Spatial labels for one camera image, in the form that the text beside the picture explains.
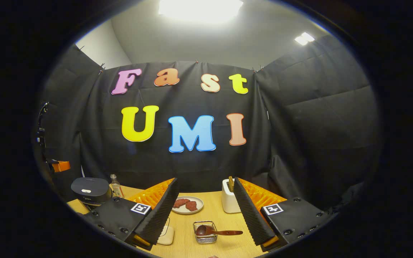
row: ceiling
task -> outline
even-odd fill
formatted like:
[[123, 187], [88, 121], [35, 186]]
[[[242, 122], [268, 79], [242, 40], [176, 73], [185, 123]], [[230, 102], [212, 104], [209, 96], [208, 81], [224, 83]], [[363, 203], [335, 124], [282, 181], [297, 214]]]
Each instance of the ceiling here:
[[265, 66], [296, 48], [294, 38], [328, 34], [300, 13], [267, 0], [242, 0], [221, 24], [186, 23], [158, 14], [160, 0], [143, 0], [111, 19], [131, 63], [195, 61], [247, 69]]

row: raw meat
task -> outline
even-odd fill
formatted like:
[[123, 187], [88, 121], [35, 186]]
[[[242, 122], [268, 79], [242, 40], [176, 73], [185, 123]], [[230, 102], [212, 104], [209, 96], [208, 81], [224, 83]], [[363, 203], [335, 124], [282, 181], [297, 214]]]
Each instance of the raw meat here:
[[189, 199], [178, 199], [175, 201], [175, 204], [173, 205], [173, 208], [179, 208], [189, 202]]
[[196, 201], [189, 201], [186, 203], [186, 209], [190, 211], [196, 211], [197, 210], [197, 202]]

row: black fabric backdrop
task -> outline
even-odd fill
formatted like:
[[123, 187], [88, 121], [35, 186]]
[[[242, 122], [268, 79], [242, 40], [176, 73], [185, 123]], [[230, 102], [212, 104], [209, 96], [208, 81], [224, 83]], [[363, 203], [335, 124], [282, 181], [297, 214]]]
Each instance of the black fabric backdrop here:
[[[142, 75], [127, 92], [111, 95], [118, 72], [138, 68]], [[166, 68], [176, 68], [180, 82], [154, 86], [157, 72]], [[110, 181], [115, 173], [122, 185], [141, 189], [177, 177], [183, 192], [220, 191], [221, 180], [238, 176], [323, 209], [337, 204], [349, 186], [372, 172], [381, 150], [379, 113], [369, 82], [332, 36], [256, 73], [203, 62], [134, 64], [100, 75], [95, 69], [46, 95], [46, 100], [56, 100], [45, 116], [46, 155], [72, 165], [54, 176], [67, 201], [74, 198], [69, 186], [82, 176], [82, 165], [86, 177]], [[202, 90], [205, 73], [218, 76], [220, 91]], [[236, 73], [247, 79], [247, 94], [234, 92], [228, 77]], [[159, 106], [154, 134], [145, 142], [129, 142], [122, 136], [122, 108], [139, 108], [135, 130], [142, 131], [142, 109], [149, 105]], [[246, 144], [229, 144], [229, 113], [244, 115]], [[184, 116], [193, 127], [201, 115], [214, 117], [216, 150], [170, 153], [168, 118]]]

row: blue letter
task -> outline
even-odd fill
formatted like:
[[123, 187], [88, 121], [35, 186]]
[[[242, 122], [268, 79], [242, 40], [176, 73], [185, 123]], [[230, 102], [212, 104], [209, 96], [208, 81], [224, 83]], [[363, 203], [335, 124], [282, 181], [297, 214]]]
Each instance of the blue letter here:
[[196, 149], [200, 152], [208, 152], [216, 149], [211, 136], [211, 123], [213, 116], [199, 116], [193, 129], [190, 129], [186, 119], [182, 116], [172, 116], [168, 122], [172, 124], [172, 145], [168, 150], [170, 152], [182, 152], [184, 147], [181, 146], [181, 138], [189, 151], [193, 150], [197, 138], [199, 144]]

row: black foam pad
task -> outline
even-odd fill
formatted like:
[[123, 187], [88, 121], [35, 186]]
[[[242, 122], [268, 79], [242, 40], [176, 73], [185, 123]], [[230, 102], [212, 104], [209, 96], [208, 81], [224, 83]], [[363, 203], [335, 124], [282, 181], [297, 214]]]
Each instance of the black foam pad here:
[[179, 194], [179, 185], [177, 179], [168, 185], [167, 190], [160, 199], [159, 203], [154, 207], [145, 219], [135, 229], [135, 233], [151, 244], [156, 244], [162, 233], [163, 226], [167, 221], [173, 205]]
[[262, 245], [274, 237], [275, 233], [262, 218], [237, 177], [235, 178], [234, 194], [254, 243]]

